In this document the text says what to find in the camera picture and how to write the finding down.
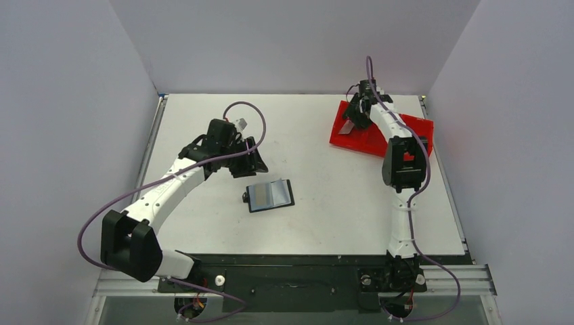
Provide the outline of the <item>silver grey credit card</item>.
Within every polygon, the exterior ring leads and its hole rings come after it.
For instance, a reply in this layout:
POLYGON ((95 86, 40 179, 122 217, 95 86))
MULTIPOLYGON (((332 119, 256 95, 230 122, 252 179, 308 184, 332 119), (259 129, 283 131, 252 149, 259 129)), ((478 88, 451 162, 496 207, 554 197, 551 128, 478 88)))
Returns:
POLYGON ((342 125, 340 130, 338 131, 339 135, 348 135, 352 132, 354 128, 354 123, 351 120, 346 120, 345 123, 342 125))

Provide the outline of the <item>black leather card holder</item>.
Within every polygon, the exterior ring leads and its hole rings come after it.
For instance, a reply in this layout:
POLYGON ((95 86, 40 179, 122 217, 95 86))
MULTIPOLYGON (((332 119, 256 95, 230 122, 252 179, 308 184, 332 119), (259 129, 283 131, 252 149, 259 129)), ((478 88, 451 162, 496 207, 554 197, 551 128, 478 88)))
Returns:
POLYGON ((242 195, 242 202, 248 205, 250 213, 295 205, 289 179, 278 179, 247 186, 242 195))

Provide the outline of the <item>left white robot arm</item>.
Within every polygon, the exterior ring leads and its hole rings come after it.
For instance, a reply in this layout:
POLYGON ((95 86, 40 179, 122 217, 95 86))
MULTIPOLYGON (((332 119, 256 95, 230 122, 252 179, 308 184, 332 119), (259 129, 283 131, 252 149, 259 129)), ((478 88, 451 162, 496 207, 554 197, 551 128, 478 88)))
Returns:
POLYGON ((234 122, 214 118, 205 134, 181 149, 163 183, 121 212, 108 211, 102 219, 101 262, 140 282, 172 277, 182 289, 196 290, 202 272, 194 267, 194 259, 162 248, 157 235, 183 199, 219 169, 228 169, 234 178, 268 171, 254 137, 242 135, 246 126, 243 118, 234 122))

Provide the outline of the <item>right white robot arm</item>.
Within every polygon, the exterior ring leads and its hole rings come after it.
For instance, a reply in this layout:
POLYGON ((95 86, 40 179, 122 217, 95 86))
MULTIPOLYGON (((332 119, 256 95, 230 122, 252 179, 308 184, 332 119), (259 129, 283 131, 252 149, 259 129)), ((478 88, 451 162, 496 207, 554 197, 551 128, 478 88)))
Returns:
POLYGON ((387 253, 392 257, 415 257, 412 213, 414 196, 424 186, 428 153, 426 142, 406 125, 392 100, 383 100, 375 88, 374 79, 358 82, 358 92, 353 95, 343 112, 344 125, 340 134, 363 131, 376 127, 382 133, 387 148, 382 165, 382 179, 393 189, 391 209, 391 234, 387 253))

